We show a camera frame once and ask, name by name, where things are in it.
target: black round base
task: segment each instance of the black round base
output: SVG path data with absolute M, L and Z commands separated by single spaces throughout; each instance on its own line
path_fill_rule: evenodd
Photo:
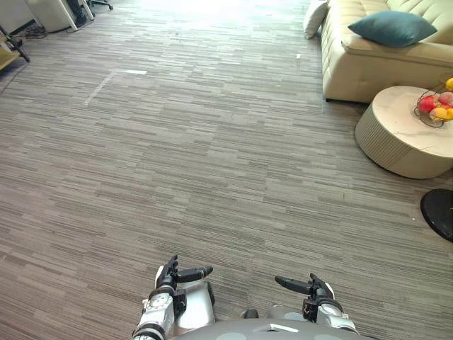
M 420 209 L 430 227 L 444 239 L 453 242 L 453 191 L 431 190 L 423 196 Z

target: wire basket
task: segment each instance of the wire basket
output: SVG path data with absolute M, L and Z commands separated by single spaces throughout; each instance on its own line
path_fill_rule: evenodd
M 417 117 L 420 118 L 422 122 L 426 125 L 429 125 L 433 128 L 440 128 L 444 125 L 445 122 L 453 120 L 453 99 L 449 103 L 441 103 L 439 101 L 440 94 L 444 92 L 452 92 L 453 91 L 453 75 L 451 74 L 443 74 L 441 77 L 441 81 L 438 85 L 434 86 L 433 88 L 425 91 L 417 100 L 415 108 L 413 112 Z M 433 113 L 433 109 L 431 110 L 420 110 L 420 102 L 426 98 L 427 101 L 432 99 L 432 107 L 433 108 L 441 108 L 436 111 L 440 111 L 442 115 L 436 115 L 436 112 Z

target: white pillow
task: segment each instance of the white pillow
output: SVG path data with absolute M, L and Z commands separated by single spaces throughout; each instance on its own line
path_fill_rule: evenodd
M 327 14 L 327 3 L 327 0 L 311 0 L 304 19 L 305 38 L 312 39 L 318 32 L 319 26 L 321 26 Z

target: yellow fruit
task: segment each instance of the yellow fruit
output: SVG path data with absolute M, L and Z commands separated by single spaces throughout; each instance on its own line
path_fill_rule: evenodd
M 447 119 L 452 120 L 453 119 L 453 108 L 449 108 L 447 110 Z
M 444 120 L 447 117 L 447 110 L 444 108 L 433 108 L 430 112 L 432 120 Z
M 448 91 L 453 91 L 453 78 L 450 78 L 445 82 L 445 87 Z

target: teal pillow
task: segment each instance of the teal pillow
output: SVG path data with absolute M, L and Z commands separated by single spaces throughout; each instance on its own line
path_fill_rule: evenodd
M 409 46 L 437 32 L 424 18 L 397 11 L 365 16 L 348 28 L 368 40 L 390 47 Z

